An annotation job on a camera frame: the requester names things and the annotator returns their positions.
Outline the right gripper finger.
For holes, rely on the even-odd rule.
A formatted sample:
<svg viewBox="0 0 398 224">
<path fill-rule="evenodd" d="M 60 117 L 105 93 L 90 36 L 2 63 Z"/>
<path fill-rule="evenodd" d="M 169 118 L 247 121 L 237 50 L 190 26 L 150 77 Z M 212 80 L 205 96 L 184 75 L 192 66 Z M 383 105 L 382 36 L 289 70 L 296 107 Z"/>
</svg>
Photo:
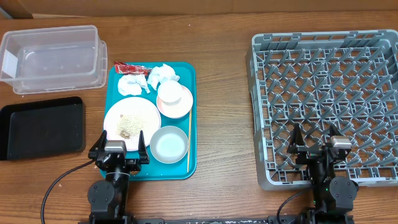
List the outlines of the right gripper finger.
<svg viewBox="0 0 398 224">
<path fill-rule="evenodd" d="M 329 127 L 329 136 L 330 137 L 332 137 L 332 136 L 341 136 L 340 131 L 338 130 L 338 128 L 334 124 L 331 124 L 330 127 Z"/>
<path fill-rule="evenodd" d="M 294 124 L 294 129 L 290 134 L 290 143 L 288 149 L 297 149 L 298 147 L 304 147 L 305 142 L 302 137 L 302 132 L 300 125 L 298 123 Z"/>
</svg>

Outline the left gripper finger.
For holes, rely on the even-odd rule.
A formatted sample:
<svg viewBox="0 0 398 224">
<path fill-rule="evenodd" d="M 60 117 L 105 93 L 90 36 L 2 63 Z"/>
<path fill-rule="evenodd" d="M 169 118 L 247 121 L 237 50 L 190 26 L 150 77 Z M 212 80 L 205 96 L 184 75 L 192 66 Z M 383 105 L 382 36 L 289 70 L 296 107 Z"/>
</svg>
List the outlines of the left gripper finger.
<svg viewBox="0 0 398 224">
<path fill-rule="evenodd" d="M 138 153 L 140 156 L 146 156 L 147 155 L 147 150 L 146 150 L 146 144 L 144 141 L 144 133 L 143 130 L 140 131 L 139 134 L 139 141 L 138 141 Z"/>
<path fill-rule="evenodd" d="M 104 130 L 101 133 L 101 136 L 99 137 L 99 139 L 91 147 L 91 150 L 92 151 L 103 150 L 105 148 L 105 145 L 106 145 L 106 136 L 107 136 L 107 131 Z"/>
</svg>

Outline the rice pile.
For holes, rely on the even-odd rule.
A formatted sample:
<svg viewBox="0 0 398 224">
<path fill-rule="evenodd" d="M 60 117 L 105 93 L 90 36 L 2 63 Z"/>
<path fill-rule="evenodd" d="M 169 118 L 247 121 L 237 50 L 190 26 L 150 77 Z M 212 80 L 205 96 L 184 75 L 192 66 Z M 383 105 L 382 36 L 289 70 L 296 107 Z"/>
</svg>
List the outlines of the rice pile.
<svg viewBox="0 0 398 224">
<path fill-rule="evenodd" d="M 145 121 L 135 114 L 121 114 L 116 126 L 116 133 L 124 139 L 138 136 L 144 129 Z"/>
</svg>

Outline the large pink plate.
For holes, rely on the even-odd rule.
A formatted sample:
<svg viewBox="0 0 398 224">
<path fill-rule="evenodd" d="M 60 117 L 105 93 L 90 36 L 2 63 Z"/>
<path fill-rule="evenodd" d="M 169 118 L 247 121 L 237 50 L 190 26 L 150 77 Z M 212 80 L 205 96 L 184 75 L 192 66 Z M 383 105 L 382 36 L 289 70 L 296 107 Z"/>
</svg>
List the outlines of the large pink plate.
<svg viewBox="0 0 398 224">
<path fill-rule="evenodd" d="M 103 129 L 107 131 L 107 140 L 123 140 L 127 151 L 137 151 L 139 135 L 124 139 L 116 133 L 116 126 L 121 114 L 135 114 L 144 119 L 144 141 L 149 145 L 153 134 L 161 127 L 161 117 L 157 107 L 141 97 L 128 97 L 115 103 L 104 117 Z"/>
</svg>

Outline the white napkin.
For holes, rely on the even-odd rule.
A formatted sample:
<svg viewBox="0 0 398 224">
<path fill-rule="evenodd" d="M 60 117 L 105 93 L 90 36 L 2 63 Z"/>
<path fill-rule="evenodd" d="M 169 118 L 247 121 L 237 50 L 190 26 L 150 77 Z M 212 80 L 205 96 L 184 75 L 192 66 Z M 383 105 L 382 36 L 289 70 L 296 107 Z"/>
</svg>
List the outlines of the white napkin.
<svg viewBox="0 0 398 224">
<path fill-rule="evenodd" d="M 163 64 L 161 67 L 154 67 L 148 76 L 147 83 L 154 89 L 157 89 L 158 84 L 173 80 L 179 81 L 180 77 L 175 73 L 175 70 L 167 65 Z"/>
<path fill-rule="evenodd" d="M 118 92 L 122 96 L 141 95 L 142 90 L 145 90 L 146 93 L 150 93 L 144 75 L 123 75 L 118 81 Z"/>
</svg>

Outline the red snack wrapper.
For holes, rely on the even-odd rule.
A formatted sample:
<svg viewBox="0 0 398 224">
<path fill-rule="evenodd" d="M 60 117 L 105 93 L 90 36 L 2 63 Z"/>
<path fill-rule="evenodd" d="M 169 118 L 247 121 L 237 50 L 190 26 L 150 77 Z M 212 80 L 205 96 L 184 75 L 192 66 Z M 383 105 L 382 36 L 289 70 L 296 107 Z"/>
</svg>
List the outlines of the red snack wrapper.
<svg viewBox="0 0 398 224">
<path fill-rule="evenodd" d="M 151 72 L 151 68 L 147 68 L 142 65 L 130 65 L 123 62 L 115 62 L 114 68 L 116 73 L 121 75 L 144 75 L 148 76 Z"/>
</svg>

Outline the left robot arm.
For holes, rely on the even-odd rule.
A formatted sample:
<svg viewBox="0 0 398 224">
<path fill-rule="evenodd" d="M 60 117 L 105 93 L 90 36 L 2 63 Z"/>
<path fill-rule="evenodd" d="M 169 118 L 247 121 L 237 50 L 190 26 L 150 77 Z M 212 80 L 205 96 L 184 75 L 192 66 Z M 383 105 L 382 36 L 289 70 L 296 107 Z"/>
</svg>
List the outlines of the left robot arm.
<svg viewBox="0 0 398 224">
<path fill-rule="evenodd" d="M 90 223 L 136 223 L 132 214 L 126 213 L 129 179 L 149 163 L 144 133 L 139 133 L 138 154 L 135 159 L 126 157 L 123 140 L 107 140 L 103 131 L 89 150 L 88 157 L 105 172 L 105 178 L 92 184 L 88 190 L 91 205 Z"/>
</svg>

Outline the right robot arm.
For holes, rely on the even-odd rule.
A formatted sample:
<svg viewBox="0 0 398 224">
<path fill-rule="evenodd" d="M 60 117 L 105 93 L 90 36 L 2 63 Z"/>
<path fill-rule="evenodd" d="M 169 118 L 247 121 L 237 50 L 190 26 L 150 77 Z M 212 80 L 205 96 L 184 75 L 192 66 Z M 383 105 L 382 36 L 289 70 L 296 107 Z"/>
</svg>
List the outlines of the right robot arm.
<svg viewBox="0 0 398 224">
<path fill-rule="evenodd" d="M 345 160 L 351 152 L 352 144 L 331 125 L 329 141 L 321 146 L 307 147 L 299 124 L 294 124 L 287 152 L 296 154 L 296 163 L 307 166 L 307 174 L 313 192 L 314 207 L 296 216 L 291 223 L 353 223 L 348 215 L 354 207 L 358 184 L 335 174 L 334 166 Z"/>
</svg>

